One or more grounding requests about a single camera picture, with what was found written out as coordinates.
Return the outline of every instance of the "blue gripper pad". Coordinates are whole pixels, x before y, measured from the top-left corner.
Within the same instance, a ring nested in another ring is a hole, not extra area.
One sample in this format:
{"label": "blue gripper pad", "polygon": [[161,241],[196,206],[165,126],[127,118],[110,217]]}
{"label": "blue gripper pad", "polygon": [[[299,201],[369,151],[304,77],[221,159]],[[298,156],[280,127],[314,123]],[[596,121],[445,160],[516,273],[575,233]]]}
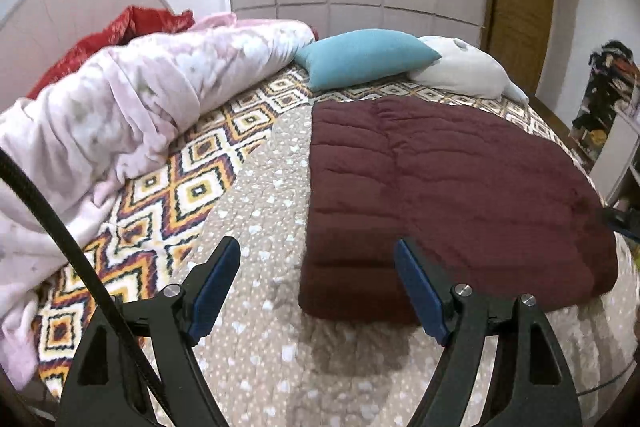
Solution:
{"label": "blue gripper pad", "polygon": [[450,332],[444,323],[442,302],[404,241],[396,243],[394,260],[396,261],[396,271],[407,295],[409,295],[424,332],[436,339],[441,346],[445,346],[449,340]]}
{"label": "blue gripper pad", "polygon": [[193,303],[191,327],[187,331],[193,346],[211,333],[239,267],[240,245],[233,239],[226,245]]}

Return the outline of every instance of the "black cable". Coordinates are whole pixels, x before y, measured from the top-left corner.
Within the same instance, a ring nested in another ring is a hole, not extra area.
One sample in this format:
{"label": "black cable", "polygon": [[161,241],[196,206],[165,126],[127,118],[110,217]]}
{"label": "black cable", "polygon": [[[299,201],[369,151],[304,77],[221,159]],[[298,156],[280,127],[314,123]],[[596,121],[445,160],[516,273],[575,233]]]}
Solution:
{"label": "black cable", "polygon": [[585,394],[595,393],[596,391],[601,390],[603,387],[607,387],[608,385],[611,385],[616,380],[618,380],[620,377],[622,377],[622,375],[624,375],[629,369],[631,369],[631,366],[634,365],[634,362],[635,362],[635,360],[631,359],[631,362],[629,362],[629,365],[627,365],[619,375],[616,375],[611,380],[606,381],[605,383],[601,383],[600,385],[597,385],[596,387],[592,387],[591,389],[587,389],[586,391],[580,391],[580,393],[576,393],[577,397],[580,398],[581,396],[584,396]]}
{"label": "black cable", "polygon": [[118,311],[111,300],[111,296],[104,287],[91,263],[86,259],[76,240],[66,229],[53,208],[40,193],[37,187],[31,182],[29,177],[20,169],[18,164],[2,148],[0,148],[0,180],[14,191],[20,201],[31,211],[31,214],[38,220],[44,230],[50,235],[60,251],[68,259],[71,266],[84,282],[84,285],[91,293],[92,297],[111,328],[116,332],[127,354],[134,361],[140,374],[145,379],[151,393],[156,397],[167,415],[171,418],[168,401],[164,394],[162,381],[156,375],[151,364],[146,359],[145,354],[140,349],[138,341],[129,329],[127,321]]}

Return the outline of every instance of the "white pillow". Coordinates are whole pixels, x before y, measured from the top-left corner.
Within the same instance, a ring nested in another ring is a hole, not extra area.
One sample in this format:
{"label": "white pillow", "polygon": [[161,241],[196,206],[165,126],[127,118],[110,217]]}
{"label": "white pillow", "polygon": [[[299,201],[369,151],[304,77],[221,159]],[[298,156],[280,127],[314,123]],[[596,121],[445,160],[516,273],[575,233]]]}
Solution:
{"label": "white pillow", "polygon": [[502,94],[528,105],[527,95],[511,80],[500,62],[461,39],[421,37],[442,58],[428,68],[410,71],[416,84],[478,98],[496,99]]}

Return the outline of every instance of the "wooden door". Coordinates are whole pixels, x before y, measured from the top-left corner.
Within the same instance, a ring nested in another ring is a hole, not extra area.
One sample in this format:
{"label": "wooden door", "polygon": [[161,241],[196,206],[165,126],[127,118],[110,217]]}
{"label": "wooden door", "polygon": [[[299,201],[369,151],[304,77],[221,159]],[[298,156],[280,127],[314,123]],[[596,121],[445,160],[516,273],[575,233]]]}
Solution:
{"label": "wooden door", "polygon": [[551,29],[554,0],[488,0],[484,50],[529,96],[536,93]]}

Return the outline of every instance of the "maroon blanket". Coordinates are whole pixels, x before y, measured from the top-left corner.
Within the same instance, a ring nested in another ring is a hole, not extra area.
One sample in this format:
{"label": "maroon blanket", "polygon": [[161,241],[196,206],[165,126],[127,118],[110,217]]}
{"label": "maroon blanket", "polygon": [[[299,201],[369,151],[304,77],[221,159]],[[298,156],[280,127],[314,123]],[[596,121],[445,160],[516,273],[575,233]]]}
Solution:
{"label": "maroon blanket", "polygon": [[300,307],[414,322],[392,252],[405,236],[455,282],[547,310],[618,276],[596,192],[558,145],[471,108],[386,96],[318,103]]}

